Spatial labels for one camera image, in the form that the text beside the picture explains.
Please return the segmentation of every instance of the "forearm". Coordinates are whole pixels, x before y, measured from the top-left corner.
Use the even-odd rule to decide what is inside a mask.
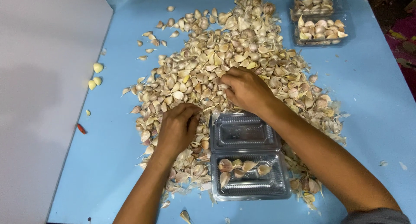
[[[153,153],[113,224],[154,224],[160,197],[173,160]]]
[[[277,100],[261,116],[291,146],[348,212],[400,210],[378,179],[342,146]]]

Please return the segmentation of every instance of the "hand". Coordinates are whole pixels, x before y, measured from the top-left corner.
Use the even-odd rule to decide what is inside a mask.
[[[175,160],[195,138],[201,109],[194,104],[181,103],[163,115],[158,146],[155,153]]]
[[[284,106],[260,77],[244,67],[231,67],[221,82],[231,86],[224,91],[232,103],[260,117],[265,108]]]

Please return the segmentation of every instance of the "person's right hand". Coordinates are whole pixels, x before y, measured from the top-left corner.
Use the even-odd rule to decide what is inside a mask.
[[[265,108],[276,108],[279,103],[284,105],[258,75],[244,67],[231,67],[221,82],[231,86],[224,91],[232,103],[255,115],[260,116]]]

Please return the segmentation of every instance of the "gray sleeve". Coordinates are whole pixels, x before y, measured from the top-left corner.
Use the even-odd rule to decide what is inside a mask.
[[[381,208],[368,212],[351,213],[341,224],[410,224],[410,221],[402,212]]]

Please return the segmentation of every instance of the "plastic container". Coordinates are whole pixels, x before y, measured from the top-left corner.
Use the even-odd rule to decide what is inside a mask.
[[[256,115],[225,113],[212,124],[211,177],[213,197],[217,201],[278,200],[291,196],[288,171],[280,152],[280,137]],[[221,189],[218,163],[222,159],[258,162],[242,178],[231,172],[230,181]],[[263,176],[257,172],[259,165],[271,167]]]
[[[297,21],[301,15],[329,16],[342,12],[343,0],[291,0],[293,5],[290,10],[290,18]]]
[[[302,15],[302,19],[304,22],[308,22],[308,21],[312,21],[313,23],[318,22],[319,20],[332,20],[332,21],[336,21],[337,19],[339,19],[344,25],[344,33],[345,34],[349,34],[351,32],[351,30],[353,29],[351,26],[349,26],[349,21],[347,20],[348,18],[348,14],[342,14],[342,13],[336,13],[336,14],[332,14],[330,16],[321,16],[321,15],[309,15],[309,16],[305,16]],[[338,37],[338,38],[312,38],[312,39],[301,39],[299,36],[299,27],[298,27],[298,22],[294,22],[294,31],[293,31],[293,37],[294,37],[294,43],[296,45],[299,46],[304,46],[304,45],[311,45],[311,46],[320,46],[320,45],[335,45],[335,44],[340,44],[343,43],[344,41],[349,39],[349,36],[346,37]]]

